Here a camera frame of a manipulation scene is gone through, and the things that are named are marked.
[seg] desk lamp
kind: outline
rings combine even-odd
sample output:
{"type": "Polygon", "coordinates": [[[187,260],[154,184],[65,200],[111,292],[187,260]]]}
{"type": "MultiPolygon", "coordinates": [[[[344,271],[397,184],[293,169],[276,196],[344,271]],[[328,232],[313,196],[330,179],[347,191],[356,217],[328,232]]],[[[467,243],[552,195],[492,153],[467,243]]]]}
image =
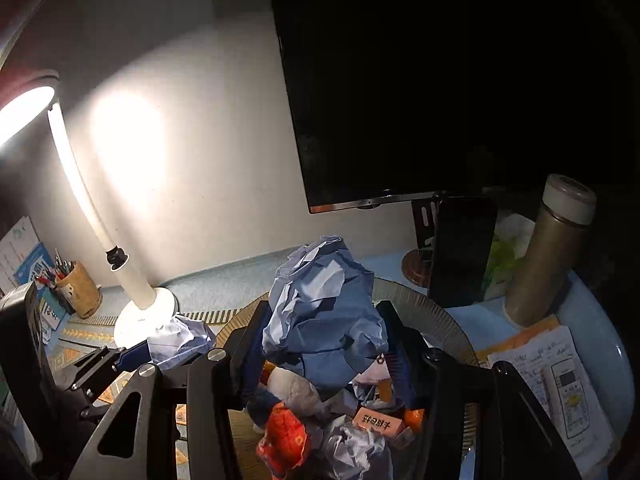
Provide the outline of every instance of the desk lamp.
{"type": "Polygon", "coordinates": [[[167,322],[176,312],[177,302],[174,295],[166,288],[152,288],[149,285],[130,257],[111,240],[111,236],[100,220],[94,202],[84,186],[69,144],[60,101],[56,96],[58,83],[57,72],[44,70],[16,78],[7,88],[2,89],[0,145],[23,129],[43,110],[48,109],[49,126],[66,178],[69,180],[80,209],[107,253],[111,272],[114,272],[131,299],[118,316],[114,329],[116,345],[130,348],[145,340],[156,327],[167,322]]]}

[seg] thermos lid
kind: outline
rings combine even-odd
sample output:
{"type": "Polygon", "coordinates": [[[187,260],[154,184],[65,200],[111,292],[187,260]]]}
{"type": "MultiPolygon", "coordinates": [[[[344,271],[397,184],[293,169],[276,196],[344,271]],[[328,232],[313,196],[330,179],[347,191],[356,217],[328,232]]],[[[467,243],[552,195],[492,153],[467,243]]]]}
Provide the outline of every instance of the thermos lid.
{"type": "Polygon", "coordinates": [[[557,173],[546,179],[542,202],[559,217],[590,225],[596,212],[596,194],[577,180],[557,173]]]}

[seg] wall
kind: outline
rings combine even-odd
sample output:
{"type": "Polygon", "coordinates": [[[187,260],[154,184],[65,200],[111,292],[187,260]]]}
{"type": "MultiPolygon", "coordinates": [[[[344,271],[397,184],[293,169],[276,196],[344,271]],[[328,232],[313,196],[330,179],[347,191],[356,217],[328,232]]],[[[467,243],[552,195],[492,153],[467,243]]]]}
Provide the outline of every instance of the wall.
{"type": "MultiPolygon", "coordinates": [[[[356,257],[415,245],[408,203],[309,214],[269,0],[47,0],[6,65],[60,73],[89,192],[154,284],[321,234],[356,257]]],[[[115,283],[45,114],[2,148],[0,186],[49,251],[115,283]]]]}

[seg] pen holder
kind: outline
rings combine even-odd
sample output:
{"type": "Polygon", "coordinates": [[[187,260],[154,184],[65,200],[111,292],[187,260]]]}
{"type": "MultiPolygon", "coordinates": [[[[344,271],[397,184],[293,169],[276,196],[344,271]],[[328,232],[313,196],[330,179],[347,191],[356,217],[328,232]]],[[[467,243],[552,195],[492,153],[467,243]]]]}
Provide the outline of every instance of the pen holder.
{"type": "Polygon", "coordinates": [[[74,263],[66,278],[56,280],[56,287],[82,319],[91,316],[102,303],[101,291],[80,262],[74,263]]]}

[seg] red crumpled wrapper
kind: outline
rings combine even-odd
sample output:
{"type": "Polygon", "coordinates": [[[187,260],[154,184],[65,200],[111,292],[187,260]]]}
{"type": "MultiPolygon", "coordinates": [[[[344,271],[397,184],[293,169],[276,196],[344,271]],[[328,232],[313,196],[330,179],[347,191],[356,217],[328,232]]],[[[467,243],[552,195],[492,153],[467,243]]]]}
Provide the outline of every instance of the red crumpled wrapper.
{"type": "Polygon", "coordinates": [[[255,449],[273,478],[286,478],[287,472],[304,463],[310,451],[304,424],[284,406],[284,402],[276,404],[267,420],[264,437],[255,449]]]}

